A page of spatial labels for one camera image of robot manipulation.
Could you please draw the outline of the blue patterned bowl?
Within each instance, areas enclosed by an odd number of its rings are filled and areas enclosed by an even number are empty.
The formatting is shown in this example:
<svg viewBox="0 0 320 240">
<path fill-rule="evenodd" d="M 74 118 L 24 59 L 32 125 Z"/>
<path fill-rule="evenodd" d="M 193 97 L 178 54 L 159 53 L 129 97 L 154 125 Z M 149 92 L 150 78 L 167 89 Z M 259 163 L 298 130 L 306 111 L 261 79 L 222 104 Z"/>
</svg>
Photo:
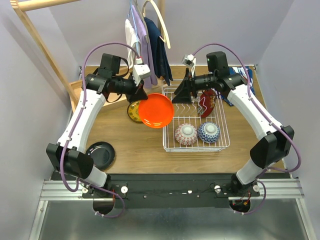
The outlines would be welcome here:
<svg viewBox="0 0 320 240">
<path fill-rule="evenodd" d="M 213 122 L 205 122 L 197 129 L 198 138 L 208 144 L 217 142 L 220 134 L 220 128 Z"/>
</svg>

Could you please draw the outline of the orange plate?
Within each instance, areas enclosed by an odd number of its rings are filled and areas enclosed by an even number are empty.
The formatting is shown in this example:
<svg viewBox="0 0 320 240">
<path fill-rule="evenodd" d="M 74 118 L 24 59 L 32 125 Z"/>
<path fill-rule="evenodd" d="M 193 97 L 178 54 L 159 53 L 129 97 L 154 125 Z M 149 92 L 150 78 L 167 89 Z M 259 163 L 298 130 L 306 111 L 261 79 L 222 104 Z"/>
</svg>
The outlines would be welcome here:
<svg viewBox="0 0 320 240">
<path fill-rule="evenodd" d="M 172 101 L 160 93 L 151 93 L 147 100 L 141 100 L 138 114 L 143 124 L 153 129 L 166 127 L 175 114 Z"/>
</svg>

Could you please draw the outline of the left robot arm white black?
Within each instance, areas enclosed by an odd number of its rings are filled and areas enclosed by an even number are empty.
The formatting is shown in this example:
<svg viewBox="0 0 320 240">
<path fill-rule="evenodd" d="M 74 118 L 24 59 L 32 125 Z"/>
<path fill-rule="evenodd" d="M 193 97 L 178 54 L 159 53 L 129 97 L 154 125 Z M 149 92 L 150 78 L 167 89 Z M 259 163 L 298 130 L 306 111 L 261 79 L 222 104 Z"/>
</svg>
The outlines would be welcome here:
<svg viewBox="0 0 320 240">
<path fill-rule="evenodd" d="M 85 77 L 80 100 L 73 116 L 57 143 L 48 144 L 47 156 L 56 171 L 79 178 L 91 185 L 101 198 L 111 191 L 108 174 L 94 165 L 87 155 L 86 144 L 93 123 L 111 93 L 125 95 L 129 103 L 148 98 L 144 79 L 151 75 L 141 57 L 135 59 L 128 78 L 119 74 L 121 57 L 104 53 L 100 66 Z"/>
</svg>

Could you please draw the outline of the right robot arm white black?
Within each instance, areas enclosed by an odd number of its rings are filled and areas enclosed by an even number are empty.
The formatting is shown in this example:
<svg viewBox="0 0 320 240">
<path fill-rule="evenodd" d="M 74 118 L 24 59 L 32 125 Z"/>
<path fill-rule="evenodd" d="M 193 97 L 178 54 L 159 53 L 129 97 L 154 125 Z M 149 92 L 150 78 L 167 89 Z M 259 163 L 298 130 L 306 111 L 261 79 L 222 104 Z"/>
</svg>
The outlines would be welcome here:
<svg viewBox="0 0 320 240">
<path fill-rule="evenodd" d="M 234 195 L 241 196 L 264 170 L 289 154 L 293 146 L 294 130 L 275 120 L 256 99 L 251 91 L 250 77 L 230 72 L 223 51 L 208 53 L 206 60 L 209 73 L 196 76 L 192 72 L 196 57 L 192 54 L 184 56 L 182 63 L 187 69 L 174 92 L 172 103 L 190 104 L 198 91 L 214 89 L 228 99 L 247 120 L 258 142 L 250 150 L 247 163 L 232 175 L 228 185 Z"/>
</svg>

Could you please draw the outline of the white wire dish rack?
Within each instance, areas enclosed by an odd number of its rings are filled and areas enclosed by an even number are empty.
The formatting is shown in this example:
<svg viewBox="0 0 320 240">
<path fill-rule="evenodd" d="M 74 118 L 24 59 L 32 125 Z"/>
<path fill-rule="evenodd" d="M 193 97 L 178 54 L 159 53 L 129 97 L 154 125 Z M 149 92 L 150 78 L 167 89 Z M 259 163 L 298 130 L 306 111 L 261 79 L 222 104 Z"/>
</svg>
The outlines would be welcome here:
<svg viewBox="0 0 320 240">
<path fill-rule="evenodd" d="M 219 152 L 230 146 L 230 136 L 224 111 L 223 100 L 217 95 L 213 111 L 206 117 L 201 118 L 198 114 L 198 100 L 193 99 L 191 104 L 174 104 L 174 117 L 172 121 L 162 129 L 162 144 L 166 152 Z M 206 143 L 197 139 L 192 145 L 182 145 L 175 138 L 176 129 L 182 124 L 190 124 L 198 129 L 206 122 L 215 123 L 220 129 L 220 135 L 216 142 Z"/>
</svg>

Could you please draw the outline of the red white patterned bowl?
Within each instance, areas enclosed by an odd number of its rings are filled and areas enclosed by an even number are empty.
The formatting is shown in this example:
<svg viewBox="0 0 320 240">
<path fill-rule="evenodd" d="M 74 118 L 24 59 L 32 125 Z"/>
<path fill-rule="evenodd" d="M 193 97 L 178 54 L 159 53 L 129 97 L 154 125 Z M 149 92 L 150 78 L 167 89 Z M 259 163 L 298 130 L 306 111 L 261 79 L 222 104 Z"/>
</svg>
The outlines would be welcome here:
<svg viewBox="0 0 320 240">
<path fill-rule="evenodd" d="M 183 146 L 191 146 L 197 141 L 198 132 L 193 125 L 184 123 L 175 130 L 174 138 Z"/>
</svg>

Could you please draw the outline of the red floral plate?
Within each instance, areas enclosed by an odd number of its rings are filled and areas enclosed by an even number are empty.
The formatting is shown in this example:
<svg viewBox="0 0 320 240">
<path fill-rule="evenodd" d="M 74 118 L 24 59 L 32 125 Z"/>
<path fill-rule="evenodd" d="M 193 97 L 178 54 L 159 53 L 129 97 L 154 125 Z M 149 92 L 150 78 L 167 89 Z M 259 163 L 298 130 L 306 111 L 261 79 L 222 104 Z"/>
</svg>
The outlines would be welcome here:
<svg viewBox="0 0 320 240">
<path fill-rule="evenodd" d="M 217 95 L 213 89 L 205 90 L 199 97 L 197 113 L 200 118 L 207 118 L 216 106 Z"/>
</svg>

